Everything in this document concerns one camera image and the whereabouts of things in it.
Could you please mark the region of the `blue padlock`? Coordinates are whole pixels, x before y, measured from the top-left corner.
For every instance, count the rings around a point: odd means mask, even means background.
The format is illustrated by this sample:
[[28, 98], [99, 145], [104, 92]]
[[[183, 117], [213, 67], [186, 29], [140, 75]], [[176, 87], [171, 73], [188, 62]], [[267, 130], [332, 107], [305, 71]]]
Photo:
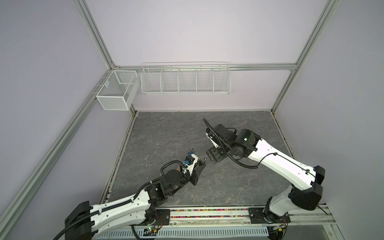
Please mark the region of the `blue padlock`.
[[196, 148], [195, 147], [191, 147], [191, 151], [188, 152], [188, 156], [195, 156], [195, 151], [196, 151]]

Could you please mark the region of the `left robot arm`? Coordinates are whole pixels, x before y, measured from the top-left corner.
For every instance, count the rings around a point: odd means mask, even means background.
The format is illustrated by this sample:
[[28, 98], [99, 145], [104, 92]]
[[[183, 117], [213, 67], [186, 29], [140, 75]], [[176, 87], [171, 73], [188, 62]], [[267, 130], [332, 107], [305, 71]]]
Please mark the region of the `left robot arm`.
[[178, 164], [180, 169], [160, 171], [160, 177], [143, 184], [135, 194], [101, 205], [82, 202], [65, 219], [65, 227], [56, 236], [58, 240], [92, 240], [103, 233], [124, 226], [151, 224], [159, 216], [157, 207], [167, 202], [186, 184], [196, 185], [206, 167], [202, 159], [171, 161], [163, 166]]

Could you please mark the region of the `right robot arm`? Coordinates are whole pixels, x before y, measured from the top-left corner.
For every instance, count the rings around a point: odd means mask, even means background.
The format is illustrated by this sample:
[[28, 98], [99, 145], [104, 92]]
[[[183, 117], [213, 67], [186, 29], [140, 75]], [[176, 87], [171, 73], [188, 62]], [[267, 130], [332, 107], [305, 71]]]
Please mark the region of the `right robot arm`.
[[263, 165], [290, 182], [285, 191], [268, 198], [262, 211], [265, 222], [273, 223], [296, 208], [307, 211], [317, 208], [323, 195], [326, 173], [323, 167], [298, 162], [251, 130], [238, 132], [221, 124], [212, 127], [207, 119], [203, 121], [207, 126], [206, 136], [213, 144], [207, 151], [213, 163], [228, 158], [246, 169], [255, 170]]

